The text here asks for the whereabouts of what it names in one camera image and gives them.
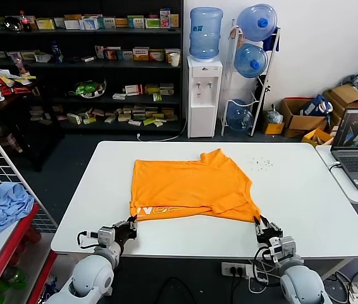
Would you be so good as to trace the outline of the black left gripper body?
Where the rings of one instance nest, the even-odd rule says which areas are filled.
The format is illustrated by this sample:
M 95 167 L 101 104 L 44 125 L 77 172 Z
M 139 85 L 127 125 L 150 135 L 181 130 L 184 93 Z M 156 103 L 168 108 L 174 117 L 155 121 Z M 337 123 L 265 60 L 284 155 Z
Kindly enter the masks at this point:
M 124 221 L 121 221 L 114 225 L 114 241 L 119 244 L 121 250 L 124 250 L 125 243 L 128 240 L 137 238 L 137 230 L 134 227 L 120 227 L 123 222 Z

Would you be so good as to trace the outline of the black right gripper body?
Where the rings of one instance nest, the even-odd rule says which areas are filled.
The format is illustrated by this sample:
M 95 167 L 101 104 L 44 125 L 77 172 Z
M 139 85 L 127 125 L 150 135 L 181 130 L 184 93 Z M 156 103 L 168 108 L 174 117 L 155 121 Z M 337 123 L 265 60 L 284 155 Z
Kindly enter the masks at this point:
M 271 238 L 282 238 L 282 237 L 283 237 L 283 231 L 281 229 L 280 230 L 263 229 L 262 231 L 257 233 L 257 242 L 259 244 L 266 244 L 270 246 Z

